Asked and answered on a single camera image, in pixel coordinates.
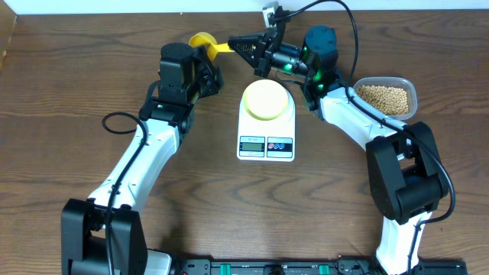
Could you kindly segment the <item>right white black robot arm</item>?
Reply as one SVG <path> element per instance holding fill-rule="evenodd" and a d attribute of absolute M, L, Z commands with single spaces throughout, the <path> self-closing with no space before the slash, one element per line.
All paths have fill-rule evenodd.
<path fill-rule="evenodd" d="M 375 258 L 384 274 L 415 274 L 423 229 L 447 219 L 455 208 L 455 189 L 432 130 L 382 114 L 342 79 L 330 27 L 310 28 L 301 47 L 285 44 L 283 33 L 282 27 L 271 27 L 230 37 L 228 45 L 258 76 L 276 70 L 303 78 L 307 108 L 362 146 L 371 195 L 384 216 Z"/>

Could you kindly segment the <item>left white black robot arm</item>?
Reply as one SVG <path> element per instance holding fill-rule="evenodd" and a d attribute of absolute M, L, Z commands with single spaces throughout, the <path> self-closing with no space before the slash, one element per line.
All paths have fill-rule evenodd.
<path fill-rule="evenodd" d="M 167 253 L 147 247 L 141 213 L 165 163 L 195 120 L 198 99 L 224 82 L 207 46 L 184 43 L 160 50 L 159 80 L 150 84 L 127 150 L 87 199 L 70 199 L 61 213 L 64 274 L 175 274 Z"/>

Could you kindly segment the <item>yellow plastic scoop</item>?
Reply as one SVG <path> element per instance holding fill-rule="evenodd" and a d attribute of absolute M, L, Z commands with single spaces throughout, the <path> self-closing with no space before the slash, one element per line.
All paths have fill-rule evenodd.
<path fill-rule="evenodd" d="M 208 58 L 213 61 L 219 53 L 233 53 L 227 43 L 218 44 L 217 40 L 207 32 L 199 32 L 189 39 L 189 45 L 193 48 L 204 46 Z"/>

